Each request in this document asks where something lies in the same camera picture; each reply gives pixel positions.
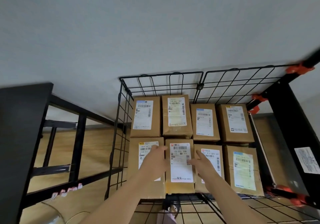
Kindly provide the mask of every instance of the person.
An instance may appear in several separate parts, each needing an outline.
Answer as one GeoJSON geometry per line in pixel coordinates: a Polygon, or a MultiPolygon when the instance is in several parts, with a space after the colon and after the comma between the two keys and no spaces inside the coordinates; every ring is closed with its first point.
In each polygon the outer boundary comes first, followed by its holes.
{"type": "MultiPolygon", "coordinates": [[[[166,149],[167,146],[153,145],[143,160],[138,173],[126,181],[81,224],[128,224],[140,201],[146,183],[151,183],[161,177],[169,167],[168,162],[164,159],[166,149]]],[[[204,180],[207,190],[214,196],[225,222],[227,224],[266,224],[219,176],[210,160],[200,151],[197,150],[196,153],[199,159],[191,159],[189,163],[195,166],[199,176],[204,180]]],[[[170,220],[170,223],[175,223],[174,219],[170,218],[170,220]]]]}

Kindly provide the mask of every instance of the hand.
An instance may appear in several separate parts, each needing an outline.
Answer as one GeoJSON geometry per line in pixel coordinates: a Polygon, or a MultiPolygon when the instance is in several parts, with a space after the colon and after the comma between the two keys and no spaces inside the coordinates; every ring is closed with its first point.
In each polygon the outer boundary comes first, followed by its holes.
{"type": "Polygon", "coordinates": [[[218,174],[212,163],[206,156],[200,152],[199,150],[196,151],[200,159],[193,158],[189,161],[189,164],[194,165],[195,169],[198,171],[199,177],[201,177],[205,183],[212,178],[215,174],[218,174]]]}
{"type": "Polygon", "coordinates": [[[167,146],[153,145],[150,152],[143,159],[139,173],[147,181],[154,181],[163,176],[163,173],[168,169],[169,164],[165,161],[165,150],[167,146]]]}

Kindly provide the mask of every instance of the wire basket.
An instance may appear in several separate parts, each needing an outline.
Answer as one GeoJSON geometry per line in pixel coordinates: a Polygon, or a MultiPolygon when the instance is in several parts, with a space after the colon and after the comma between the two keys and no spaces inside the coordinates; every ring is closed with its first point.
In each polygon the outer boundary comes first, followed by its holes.
{"type": "MultiPolygon", "coordinates": [[[[109,178],[105,198],[109,197],[111,188],[117,190],[126,181],[129,129],[132,122],[130,113],[134,108],[134,97],[188,94],[190,103],[249,103],[252,95],[261,93],[280,79],[288,66],[120,77],[116,123],[122,123],[123,130],[117,131],[115,126],[110,167],[123,167],[123,170],[109,178]]],[[[320,223],[318,212],[312,207],[297,207],[288,199],[269,195],[239,196],[268,223],[320,223]]],[[[181,207],[177,223],[226,223],[210,194],[172,194],[166,196],[166,201],[181,207]]],[[[162,199],[142,199],[130,223],[156,223],[156,215],[162,210],[162,205],[162,199]]]]}

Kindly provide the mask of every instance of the forearm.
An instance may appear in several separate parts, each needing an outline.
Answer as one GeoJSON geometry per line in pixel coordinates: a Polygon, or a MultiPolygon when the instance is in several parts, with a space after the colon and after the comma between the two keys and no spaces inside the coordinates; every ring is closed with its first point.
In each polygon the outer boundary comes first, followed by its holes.
{"type": "Polygon", "coordinates": [[[228,224],[265,224],[218,173],[204,180],[228,224]]]}
{"type": "Polygon", "coordinates": [[[108,198],[81,224],[128,224],[146,186],[144,176],[138,172],[108,198]]]}

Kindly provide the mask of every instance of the white label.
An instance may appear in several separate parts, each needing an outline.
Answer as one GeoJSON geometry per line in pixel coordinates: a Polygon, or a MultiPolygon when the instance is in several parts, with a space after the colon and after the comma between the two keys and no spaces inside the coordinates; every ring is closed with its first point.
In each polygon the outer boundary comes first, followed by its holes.
{"type": "Polygon", "coordinates": [[[311,151],[310,147],[295,148],[296,154],[303,168],[307,174],[320,174],[319,165],[311,151]]]}
{"type": "Polygon", "coordinates": [[[239,188],[256,190],[254,183],[254,158],[251,154],[233,152],[234,185],[239,188]]]}
{"type": "Polygon", "coordinates": [[[151,147],[153,145],[159,145],[158,141],[148,141],[148,142],[139,142],[139,168],[143,162],[143,159],[146,157],[146,155],[150,152],[151,147]]]}
{"type": "Polygon", "coordinates": [[[208,158],[214,167],[214,169],[217,171],[217,173],[221,177],[221,162],[220,162],[220,151],[214,150],[214,149],[205,149],[201,148],[201,152],[208,158]]]}
{"type": "Polygon", "coordinates": [[[212,109],[197,109],[196,134],[201,136],[214,136],[212,109]]]}
{"type": "Polygon", "coordinates": [[[190,143],[170,144],[171,182],[193,183],[190,143]]]}
{"type": "Polygon", "coordinates": [[[133,129],[151,130],[153,100],[138,100],[134,114],[133,129]]]}
{"type": "Polygon", "coordinates": [[[186,103],[182,98],[168,98],[168,125],[186,126],[186,103]]]}
{"type": "Polygon", "coordinates": [[[230,132],[248,133],[242,106],[226,106],[230,132]]]}

